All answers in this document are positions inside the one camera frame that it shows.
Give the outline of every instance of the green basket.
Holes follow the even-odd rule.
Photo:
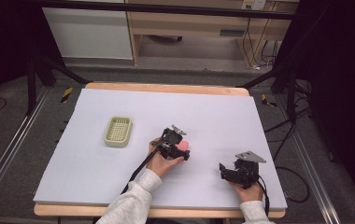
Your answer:
[[[105,143],[108,147],[126,147],[131,134],[132,122],[126,117],[112,117],[107,125]]]

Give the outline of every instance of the floor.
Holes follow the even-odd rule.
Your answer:
[[[273,46],[267,46],[263,55],[272,55]],[[195,85],[235,86],[248,82],[271,69],[272,58],[259,55],[259,69],[247,68],[237,50],[234,40],[183,37],[175,38],[146,36],[143,40],[141,57],[136,66],[131,64],[100,64],[96,67],[70,67],[82,77],[94,80],[142,83],[173,83]],[[0,223],[56,223],[55,217],[37,217],[33,214],[33,196],[36,184],[44,172],[47,161],[63,134],[66,122],[79,96],[77,83],[60,74],[55,75],[57,83],[48,89],[48,98],[39,111],[30,132],[23,136],[19,146],[12,153],[13,160],[0,174]],[[16,130],[20,128],[26,111],[26,89],[24,77],[0,86],[0,158]],[[286,119],[284,105],[286,94],[274,95],[269,87],[270,78],[249,90],[255,98],[259,115],[265,130]],[[66,104],[59,101],[66,86],[74,90]],[[339,163],[330,162],[327,147],[310,117],[308,103],[303,95],[297,95],[296,111],[304,111],[297,120],[294,133],[285,142],[275,163],[282,188],[290,196],[284,218],[276,223],[355,223],[355,186]],[[273,155],[278,152],[281,140],[289,126],[266,134]],[[315,167],[315,177],[320,186],[311,180],[307,161],[303,161],[301,149]],[[310,195],[306,198],[306,183]],[[325,189],[319,194],[317,189]],[[328,220],[322,203],[330,203],[336,216]],[[240,223],[242,220],[231,220]],[[63,223],[91,223],[88,218],[64,217]]]

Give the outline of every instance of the gray sweatshirt sleeve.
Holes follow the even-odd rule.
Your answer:
[[[107,207],[97,223],[145,223],[151,204],[151,192],[162,183],[160,177],[150,169],[146,169],[139,180],[128,184],[127,192]]]
[[[274,223],[268,220],[267,215],[264,212],[263,203],[260,201],[251,201],[241,203],[239,205],[242,213],[244,214],[245,223],[251,224],[269,224]]]

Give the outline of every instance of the gray carpet floor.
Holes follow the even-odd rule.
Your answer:
[[[207,71],[173,72],[107,68],[72,68],[72,70],[82,77],[111,82],[235,86],[253,78],[251,74]],[[50,88],[43,108],[0,182],[0,223],[56,223],[56,217],[38,217],[34,214],[34,191],[73,113],[80,90],[83,88],[82,85],[69,78],[59,74],[56,74],[56,77],[57,83]],[[268,88],[270,81],[272,80],[250,90],[250,95],[255,98],[265,130],[285,120],[281,112],[284,105],[273,107],[262,103],[264,93],[271,101],[275,97],[281,99],[285,97],[284,94],[279,96],[271,94]],[[62,104],[60,100],[67,87],[74,89],[68,101]],[[0,108],[2,108],[0,110],[0,157],[24,118],[27,106],[26,97],[24,77],[0,86]],[[2,99],[7,102],[4,107]],[[297,104],[297,111],[307,108],[305,100]],[[279,140],[283,139],[287,131],[288,126],[283,126],[266,134],[272,154],[277,152]],[[355,223],[355,186],[342,164],[329,161],[328,149],[323,143],[314,120],[310,117],[310,110],[297,120],[295,131],[302,137],[305,148],[319,172],[341,222]],[[276,166],[292,169],[306,180],[303,166],[298,160],[295,144],[291,138],[285,142],[275,163]],[[292,199],[301,200],[306,196],[305,185],[299,177],[283,169],[278,169],[277,172],[282,188],[289,192]],[[274,220],[276,223],[325,223],[313,192],[304,203],[294,203],[289,200],[287,202],[286,216]],[[90,217],[64,217],[63,223],[91,223],[91,220]],[[233,220],[233,223],[240,222],[239,219]]]

